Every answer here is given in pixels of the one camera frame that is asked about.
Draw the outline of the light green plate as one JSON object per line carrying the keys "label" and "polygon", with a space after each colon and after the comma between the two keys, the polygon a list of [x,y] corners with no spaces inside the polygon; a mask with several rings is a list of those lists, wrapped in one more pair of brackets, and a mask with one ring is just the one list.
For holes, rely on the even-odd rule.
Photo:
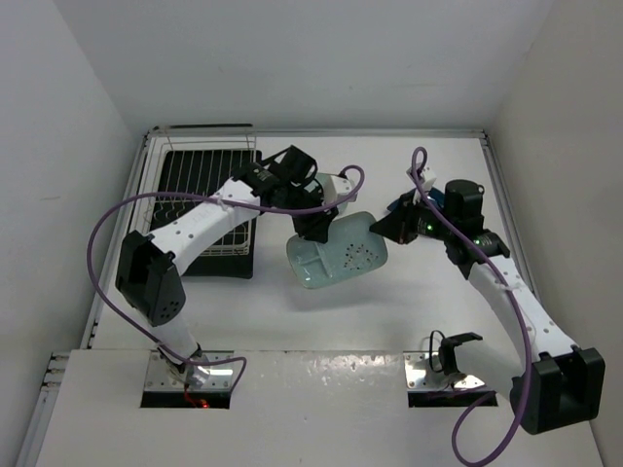
{"label": "light green plate", "polygon": [[337,175],[337,174],[318,173],[315,176],[314,180],[307,186],[307,190],[310,193],[315,193],[315,194],[320,195],[323,203],[324,203],[324,193],[323,193],[321,182],[327,175]]}
{"label": "light green plate", "polygon": [[326,243],[292,236],[286,257],[299,283],[320,289],[381,268],[388,251],[385,239],[370,231],[375,223],[371,213],[359,211],[335,220]]}

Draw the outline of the dark blue leaf dish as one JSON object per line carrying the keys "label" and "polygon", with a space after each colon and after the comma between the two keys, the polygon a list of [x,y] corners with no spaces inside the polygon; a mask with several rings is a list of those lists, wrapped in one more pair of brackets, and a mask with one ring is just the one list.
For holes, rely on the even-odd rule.
{"label": "dark blue leaf dish", "polygon": [[[411,191],[408,191],[402,195],[400,195],[398,198],[396,198],[395,200],[393,200],[387,207],[386,210],[388,212],[393,211],[402,201],[404,201],[407,198],[412,198],[415,194],[416,194],[417,190],[413,189]],[[438,208],[440,211],[443,210],[444,208],[444,204],[445,204],[445,195],[443,192],[441,192],[440,190],[436,189],[436,188],[432,188],[428,193],[427,193],[427,197],[428,199],[431,201],[432,204],[435,205],[436,208]]]}

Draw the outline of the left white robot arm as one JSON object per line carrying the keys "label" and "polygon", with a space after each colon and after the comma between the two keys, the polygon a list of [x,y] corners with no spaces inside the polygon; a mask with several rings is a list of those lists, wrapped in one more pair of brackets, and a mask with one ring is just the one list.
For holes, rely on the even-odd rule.
{"label": "left white robot arm", "polygon": [[340,194],[351,184],[316,179],[316,160],[290,146],[261,162],[238,168],[209,200],[148,234],[123,240],[116,288],[148,324],[161,354],[178,373],[198,357],[200,346],[181,317],[186,302],[182,276],[198,256],[238,226],[262,212],[292,217],[296,234],[324,243],[339,213]]}

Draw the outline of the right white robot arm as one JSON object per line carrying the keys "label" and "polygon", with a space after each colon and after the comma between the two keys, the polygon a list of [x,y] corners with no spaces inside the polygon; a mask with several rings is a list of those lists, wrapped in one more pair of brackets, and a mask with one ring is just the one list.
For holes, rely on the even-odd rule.
{"label": "right white robot arm", "polygon": [[466,332],[442,338],[429,367],[446,377],[464,373],[484,380],[509,400],[532,435],[592,420],[600,410],[605,360],[554,323],[504,241],[485,228],[484,192],[464,179],[448,182],[440,203],[413,190],[370,228],[398,244],[419,235],[442,241],[450,262],[486,300],[519,354],[517,362],[505,360],[486,348],[482,336]]}

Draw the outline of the black drainer tray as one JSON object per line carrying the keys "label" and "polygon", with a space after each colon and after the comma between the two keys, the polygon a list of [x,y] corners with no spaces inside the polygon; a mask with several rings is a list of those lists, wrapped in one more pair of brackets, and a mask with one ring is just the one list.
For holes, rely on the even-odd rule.
{"label": "black drainer tray", "polygon": [[[158,190],[211,196],[238,168],[259,162],[262,153],[250,149],[169,150],[165,154]],[[182,198],[157,198],[152,230],[177,220],[197,203]],[[250,279],[254,270],[255,220],[226,233],[188,267],[188,276]]]}

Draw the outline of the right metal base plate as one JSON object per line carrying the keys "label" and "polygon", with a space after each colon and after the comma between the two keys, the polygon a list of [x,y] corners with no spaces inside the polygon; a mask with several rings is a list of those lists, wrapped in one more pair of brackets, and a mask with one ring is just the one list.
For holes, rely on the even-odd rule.
{"label": "right metal base plate", "polygon": [[487,389],[485,383],[472,375],[447,377],[430,369],[424,351],[403,353],[404,374],[409,392],[438,393]]}

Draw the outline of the metal base plate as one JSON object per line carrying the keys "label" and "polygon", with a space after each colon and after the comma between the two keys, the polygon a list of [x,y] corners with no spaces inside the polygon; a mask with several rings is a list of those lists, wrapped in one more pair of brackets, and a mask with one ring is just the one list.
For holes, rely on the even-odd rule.
{"label": "metal base plate", "polygon": [[485,383],[472,375],[447,377],[430,369],[424,351],[403,353],[404,374],[409,392],[438,393],[487,389]]}
{"label": "metal base plate", "polygon": [[234,364],[223,364],[222,360],[233,357],[232,352],[202,353],[200,361],[209,360],[212,366],[202,363],[189,366],[183,373],[171,364],[159,351],[153,351],[150,357],[144,390],[147,392],[181,392],[187,388],[190,392],[228,391],[233,383]]}

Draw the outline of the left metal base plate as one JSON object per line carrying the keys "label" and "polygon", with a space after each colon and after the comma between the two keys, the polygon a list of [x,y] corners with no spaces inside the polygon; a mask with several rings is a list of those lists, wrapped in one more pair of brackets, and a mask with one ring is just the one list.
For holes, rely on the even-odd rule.
{"label": "left metal base plate", "polygon": [[171,364],[159,351],[153,351],[150,357],[144,390],[147,392],[181,392],[187,388],[190,392],[228,391],[233,383],[234,364],[223,364],[222,360],[233,357],[232,352],[202,353],[200,361],[209,360],[212,366],[202,363],[189,366],[183,373]]}

